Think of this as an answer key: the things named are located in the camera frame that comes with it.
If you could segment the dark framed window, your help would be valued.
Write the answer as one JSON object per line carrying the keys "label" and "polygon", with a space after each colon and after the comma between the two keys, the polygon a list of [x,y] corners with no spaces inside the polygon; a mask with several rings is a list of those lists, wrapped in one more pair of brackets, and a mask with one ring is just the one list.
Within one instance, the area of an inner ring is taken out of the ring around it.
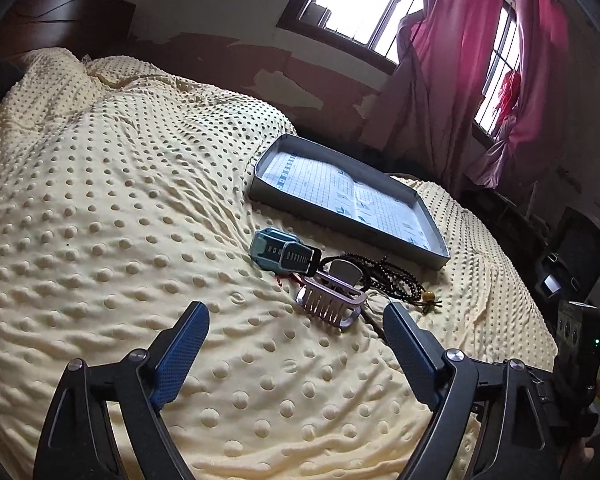
{"label": "dark framed window", "polygon": [[[279,28],[347,52],[385,73],[398,64],[400,19],[424,8],[424,0],[289,0]],[[475,136],[485,146],[495,140],[504,84],[518,70],[521,46],[514,0],[504,0],[486,81],[475,116]]]}

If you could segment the dark wooden headboard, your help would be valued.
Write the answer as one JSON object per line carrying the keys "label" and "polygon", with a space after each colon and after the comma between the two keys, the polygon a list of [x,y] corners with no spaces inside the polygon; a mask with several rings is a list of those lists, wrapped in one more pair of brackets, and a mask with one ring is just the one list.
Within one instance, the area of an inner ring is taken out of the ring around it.
{"label": "dark wooden headboard", "polygon": [[0,21],[0,60],[44,48],[100,58],[128,39],[135,9],[125,0],[16,0]]}

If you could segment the cream dotted bed blanket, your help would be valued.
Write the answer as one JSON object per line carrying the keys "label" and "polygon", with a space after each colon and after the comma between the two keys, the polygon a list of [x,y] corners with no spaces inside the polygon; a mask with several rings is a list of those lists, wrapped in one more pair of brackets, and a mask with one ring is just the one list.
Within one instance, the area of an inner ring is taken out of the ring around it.
{"label": "cream dotted bed blanket", "polygon": [[66,364],[147,347],[193,301],[210,330],[162,416],[199,479],[392,479],[430,417],[373,325],[309,318],[249,258],[275,226],[329,255],[370,245],[250,202],[291,122],[149,63],[26,54],[0,99],[0,462],[32,474]]}

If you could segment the pink metal hair clip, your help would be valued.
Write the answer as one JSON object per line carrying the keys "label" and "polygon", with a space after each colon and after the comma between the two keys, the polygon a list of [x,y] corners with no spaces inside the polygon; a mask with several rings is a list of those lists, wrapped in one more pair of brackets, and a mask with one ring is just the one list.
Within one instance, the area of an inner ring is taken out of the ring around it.
{"label": "pink metal hair clip", "polygon": [[324,323],[348,330],[358,319],[366,303],[363,272],[354,263],[336,258],[326,271],[304,276],[296,301],[304,312]]}

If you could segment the grey shallow tray box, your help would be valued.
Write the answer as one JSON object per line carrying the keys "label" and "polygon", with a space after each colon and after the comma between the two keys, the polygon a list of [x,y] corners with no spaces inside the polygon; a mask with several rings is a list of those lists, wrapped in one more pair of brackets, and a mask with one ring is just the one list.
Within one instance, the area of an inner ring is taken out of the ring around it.
{"label": "grey shallow tray box", "polygon": [[451,258],[414,188],[300,136],[284,134],[262,154],[249,197],[432,270]]}

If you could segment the black office chair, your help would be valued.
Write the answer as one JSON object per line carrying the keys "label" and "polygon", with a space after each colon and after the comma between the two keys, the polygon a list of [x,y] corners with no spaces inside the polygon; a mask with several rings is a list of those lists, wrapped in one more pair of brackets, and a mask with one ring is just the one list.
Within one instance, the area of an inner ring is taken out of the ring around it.
{"label": "black office chair", "polygon": [[600,227],[567,207],[535,266],[544,301],[584,301],[600,278]]}

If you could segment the pink window curtain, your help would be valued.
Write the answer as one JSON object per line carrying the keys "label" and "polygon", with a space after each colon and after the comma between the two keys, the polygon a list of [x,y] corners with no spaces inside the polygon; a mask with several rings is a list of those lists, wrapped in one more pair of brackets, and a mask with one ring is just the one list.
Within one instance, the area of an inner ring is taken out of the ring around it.
{"label": "pink window curtain", "polygon": [[378,96],[361,143],[406,157],[455,193],[465,179],[524,195],[562,149],[568,20],[557,0],[515,0],[520,87],[494,144],[466,162],[504,0],[424,0],[400,21],[399,64]]}

